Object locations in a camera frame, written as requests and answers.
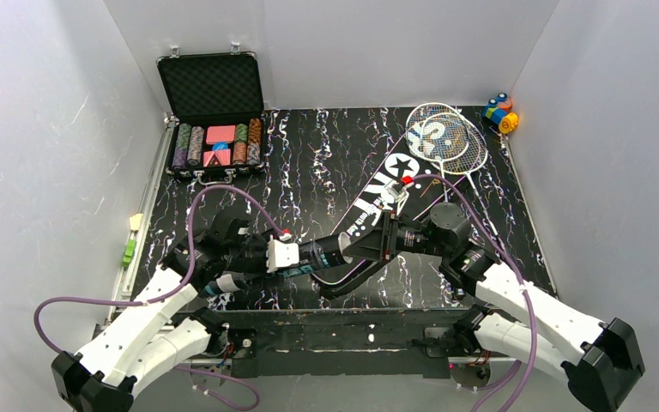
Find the black shuttlecock tube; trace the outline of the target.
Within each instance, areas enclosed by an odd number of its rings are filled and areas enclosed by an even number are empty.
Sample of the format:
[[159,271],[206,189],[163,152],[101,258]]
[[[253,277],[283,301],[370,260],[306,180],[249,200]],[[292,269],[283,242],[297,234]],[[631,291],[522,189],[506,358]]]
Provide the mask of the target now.
[[294,269],[277,271],[273,274],[266,270],[262,276],[229,272],[209,281],[201,293],[207,296],[217,296],[262,288],[281,283],[288,278],[309,275],[353,262],[350,256],[344,254],[351,245],[351,239],[346,233],[333,234],[298,245],[299,265]]

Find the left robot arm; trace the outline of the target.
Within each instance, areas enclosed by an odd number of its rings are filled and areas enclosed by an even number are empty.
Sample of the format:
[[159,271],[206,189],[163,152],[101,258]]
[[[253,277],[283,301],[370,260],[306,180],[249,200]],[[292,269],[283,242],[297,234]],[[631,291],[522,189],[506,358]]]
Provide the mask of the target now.
[[168,332],[164,327],[198,297],[259,286],[276,265],[288,232],[251,233],[245,217],[217,215],[198,233],[175,242],[151,280],[103,331],[74,353],[51,363],[58,395],[74,411],[127,411],[150,384],[192,357],[204,354],[220,367],[251,355],[254,334],[235,330],[209,308],[197,309]]

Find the black racket bag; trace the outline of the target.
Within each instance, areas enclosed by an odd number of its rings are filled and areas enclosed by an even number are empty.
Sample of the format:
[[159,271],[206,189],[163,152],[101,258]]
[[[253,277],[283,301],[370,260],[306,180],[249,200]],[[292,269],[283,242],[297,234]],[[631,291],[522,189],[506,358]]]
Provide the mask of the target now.
[[[424,220],[435,204],[456,199],[452,190],[445,189],[441,182],[426,179],[408,189],[408,199],[403,203],[395,200],[388,193],[386,186],[400,182],[405,176],[434,173],[438,173],[436,165],[413,154],[407,137],[402,136],[389,149],[378,169],[352,201],[334,232],[347,234],[354,244],[366,237],[375,241],[378,236],[373,230],[383,223],[385,209],[391,209],[397,215],[404,215],[406,221]],[[401,236],[390,255],[372,253],[369,257],[355,257],[350,264],[315,272],[311,277],[319,285],[323,297],[329,300],[339,298],[351,294],[367,279],[382,271],[399,253],[406,251],[408,246],[405,237]]]

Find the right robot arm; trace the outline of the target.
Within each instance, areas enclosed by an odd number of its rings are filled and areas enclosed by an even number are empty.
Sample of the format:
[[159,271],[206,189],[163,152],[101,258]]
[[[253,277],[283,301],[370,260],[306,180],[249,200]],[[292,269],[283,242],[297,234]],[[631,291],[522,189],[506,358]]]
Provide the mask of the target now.
[[388,260],[397,251],[436,256],[455,289],[497,307],[476,307],[453,340],[489,349],[561,379],[590,411],[616,411],[643,377],[636,331],[621,318],[580,312],[518,276],[509,262],[470,237],[471,221],[455,203],[437,203],[422,222],[370,205],[349,229],[356,255]]

